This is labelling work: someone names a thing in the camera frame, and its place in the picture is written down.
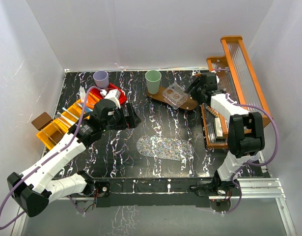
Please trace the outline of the clear acrylic toothbrush holder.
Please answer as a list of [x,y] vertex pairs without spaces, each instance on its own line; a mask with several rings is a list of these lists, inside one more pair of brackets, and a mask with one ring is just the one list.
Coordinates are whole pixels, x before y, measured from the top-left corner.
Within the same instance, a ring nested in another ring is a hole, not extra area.
[[164,102],[176,110],[186,102],[188,95],[179,84],[174,82],[163,91],[163,97]]

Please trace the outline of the green plastic cup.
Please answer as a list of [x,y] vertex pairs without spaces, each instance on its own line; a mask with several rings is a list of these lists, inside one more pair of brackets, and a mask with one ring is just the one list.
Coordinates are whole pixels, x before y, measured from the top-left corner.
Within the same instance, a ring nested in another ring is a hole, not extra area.
[[147,90],[150,94],[156,94],[159,91],[162,75],[160,71],[150,70],[145,74]]

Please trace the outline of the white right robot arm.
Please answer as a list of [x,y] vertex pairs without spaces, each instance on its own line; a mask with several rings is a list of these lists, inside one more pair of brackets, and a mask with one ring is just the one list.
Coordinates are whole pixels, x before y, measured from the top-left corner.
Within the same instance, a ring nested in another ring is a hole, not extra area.
[[213,72],[197,74],[185,90],[199,105],[208,105],[228,122],[228,152],[222,165],[215,171],[212,181],[190,187],[192,191],[209,191],[224,195],[238,186],[237,174],[252,162],[265,146],[263,118],[259,112],[250,112],[233,101],[229,94],[218,89]]

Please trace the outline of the purple plastic cup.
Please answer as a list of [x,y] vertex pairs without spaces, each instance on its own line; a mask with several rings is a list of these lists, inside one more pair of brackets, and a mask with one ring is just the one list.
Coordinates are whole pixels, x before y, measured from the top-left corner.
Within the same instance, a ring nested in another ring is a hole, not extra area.
[[106,71],[96,71],[93,74],[95,84],[100,89],[105,89],[109,86],[109,73]]

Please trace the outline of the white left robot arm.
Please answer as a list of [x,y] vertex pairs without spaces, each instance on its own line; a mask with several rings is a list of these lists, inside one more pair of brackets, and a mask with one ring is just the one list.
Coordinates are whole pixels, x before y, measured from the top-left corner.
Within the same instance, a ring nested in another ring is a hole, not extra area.
[[71,194],[90,196],[95,184],[88,174],[74,174],[60,180],[54,176],[73,158],[98,141],[103,132],[136,128],[140,118],[131,103],[126,103],[127,114],[111,90],[99,100],[92,112],[83,114],[69,128],[62,139],[38,162],[22,173],[11,173],[7,178],[11,197],[29,217],[40,214],[49,203]]

